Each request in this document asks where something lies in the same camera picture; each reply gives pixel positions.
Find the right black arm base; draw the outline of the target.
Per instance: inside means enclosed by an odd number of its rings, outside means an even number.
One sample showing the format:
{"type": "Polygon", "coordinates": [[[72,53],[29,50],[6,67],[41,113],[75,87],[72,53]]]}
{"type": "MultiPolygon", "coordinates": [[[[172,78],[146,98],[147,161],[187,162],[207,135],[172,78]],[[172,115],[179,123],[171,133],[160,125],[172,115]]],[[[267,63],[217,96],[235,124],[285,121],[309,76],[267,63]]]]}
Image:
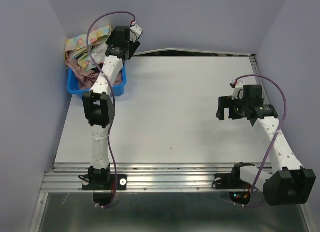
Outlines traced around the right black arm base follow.
{"type": "Polygon", "coordinates": [[[248,188],[248,184],[253,185],[254,176],[240,175],[238,177],[233,176],[231,173],[216,173],[214,175],[214,181],[211,186],[218,190],[237,190],[248,188]]]}

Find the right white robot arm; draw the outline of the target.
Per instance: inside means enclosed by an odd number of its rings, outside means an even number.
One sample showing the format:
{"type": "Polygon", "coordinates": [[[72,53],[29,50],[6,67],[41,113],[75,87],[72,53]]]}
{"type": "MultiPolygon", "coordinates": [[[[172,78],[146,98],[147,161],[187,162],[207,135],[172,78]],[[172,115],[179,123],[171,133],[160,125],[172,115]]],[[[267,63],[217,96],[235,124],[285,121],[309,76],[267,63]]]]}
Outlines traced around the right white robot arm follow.
{"type": "Polygon", "coordinates": [[[218,99],[216,116],[225,119],[225,109],[232,120],[246,118],[257,132],[269,152],[272,173],[263,171],[263,166],[252,163],[236,163],[231,173],[216,173],[212,187],[216,189],[253,188],[263,192],[271,206],[305,204],[316,181],[312,169],[306,169],[294,155],[280,128],[276,109],[265,104],[261,85],[246,85],[242,81],[231,84],[230,96],[218,99]]]}

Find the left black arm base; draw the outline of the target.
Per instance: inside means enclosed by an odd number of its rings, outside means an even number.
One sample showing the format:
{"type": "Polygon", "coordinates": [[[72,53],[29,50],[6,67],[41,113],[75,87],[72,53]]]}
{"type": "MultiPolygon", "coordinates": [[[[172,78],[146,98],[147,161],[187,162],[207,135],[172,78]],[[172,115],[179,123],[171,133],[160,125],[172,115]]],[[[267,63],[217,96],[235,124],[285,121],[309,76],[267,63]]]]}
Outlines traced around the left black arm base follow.
{"type": "Polygon", "coordinates": [[[127,189],[128,176],[126,174],[118,174],[117,180],[114,174],[110,175],[109,181],[90,182],[89,176],[79,175],[78,178],[82,181],[82,190],[85,191],[102,191],[102,190],[114,190],[117,184],[116,190],[123,191],[127,189]]]}

